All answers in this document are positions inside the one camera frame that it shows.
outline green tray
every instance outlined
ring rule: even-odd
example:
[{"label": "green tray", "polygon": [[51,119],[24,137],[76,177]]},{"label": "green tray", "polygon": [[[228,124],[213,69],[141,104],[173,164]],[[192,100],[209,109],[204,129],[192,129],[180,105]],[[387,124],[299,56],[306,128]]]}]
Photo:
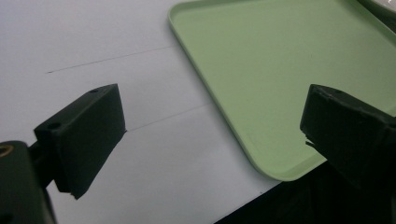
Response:
[{"label": "green tray", "polygon": [[275,179],[326,161],[299,129],[311,83],[396,115],[396,36],[358,2],[206,0],[169,20],[248,158]]}]

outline drawn line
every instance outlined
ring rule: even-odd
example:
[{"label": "drawn line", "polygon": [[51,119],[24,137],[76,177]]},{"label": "drawn line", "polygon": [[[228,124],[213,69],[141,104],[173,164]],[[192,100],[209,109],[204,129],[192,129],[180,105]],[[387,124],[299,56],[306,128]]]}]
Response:
[{"label": "drawn line", "polygon": [[158,48],[158,49],[149,49],[149,50],[146,50],[146,51],[141,51],[141,52],[136,52],[136,53],[132,53],[132,54],[122,55],[122,56],[118,56],[118,57],[114,57],[114,58],[109,58],[109,59],[103,59],[103,60],[101,60],[101,61],[96,61],[96,62],[91,62],[91,63],[82,63],[82,64],[78,64],[78,65],[74,65],[74,66],[70,66],[70,67],[66,67],[66,68],[61,68],[61,69],[53,70],[53,71],[47,72],[47,74],[49,74],[49,73],[55,73],[55,72],[60,72],[60,71],[67,70],[67,69],[77,68],[77,67],[81,67],[81,66],[85,66],[85,65],[90,65],[90,64],[93,64],[93,63],[102,63],[102,62],[111,61],[111,60],[116,60],[116,59],[120,59],[120,58],[126,58],[126,57],[130,57],[130,56],[133,56],[133,55],[136,55],[136,54],[148,53],[148,52],[152,52],[152,51],[159,50],[159,49],[170,49],[170,48],[172,48],[172,47],[174,47],[174,46],[168,46],[168,47]]},{"label": "drawn line", "polygon": [[182,114],[185,114],[185,113],[189,113],[189,112],[191,112],[191,111],[194,110],[194,109],[198,109],[198,108],[200,108],[200,107],[204,107],[204,106],[212,105],[212,104],[213,104],[213,103],[206,103],[206,104],[204,104],[204,105],[198,105],[198,106],[196,106],[196,107],[193,107],[193,108],[188,109],[188,110],[186,110],[186,111],[180,112],[180,113],[178,113],[178,114],[175,114],[175,115],[166,117],[166,118],[164,118],[164,119],[159,119],[159,120],[153,121],[153,122],[151,122],[151,123],[142,125],[142,126],[140,126],[140,127],[138,127],[138,128],[131,129],[129,132],[136,131],[136,130],[138,130],[138,129],[147,127],[147,126],[149,126],[149,125],[151,125],[151,124],[154,124],[154,123],[157,123],[157,122],[160,122],[160,121],[164,121],[164,120],[166,120],[166,119],[171,119],[171,118],[174,118],[174,117],[176,117],[176,116],[179,116],[179,115],[182,115]]}]

